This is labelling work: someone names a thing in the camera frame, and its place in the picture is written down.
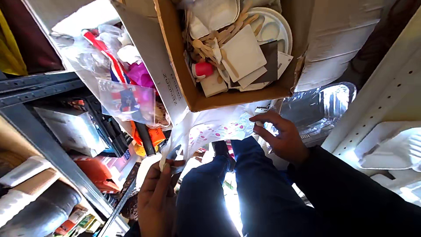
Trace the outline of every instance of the leg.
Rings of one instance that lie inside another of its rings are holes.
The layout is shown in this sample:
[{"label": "leg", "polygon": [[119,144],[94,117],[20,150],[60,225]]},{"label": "leg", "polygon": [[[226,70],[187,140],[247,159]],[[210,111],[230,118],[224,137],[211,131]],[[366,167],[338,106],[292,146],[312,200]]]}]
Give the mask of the leg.
[{"label": "leg", "polygon": [[184,177],[177,197],[178,236],[239,236],[222,189],[228,165],[226,157],[216,156]]},{"label": "leg", "polygon": [[243,235],[317,236],[323,226],[253,137],[231,140]]}]

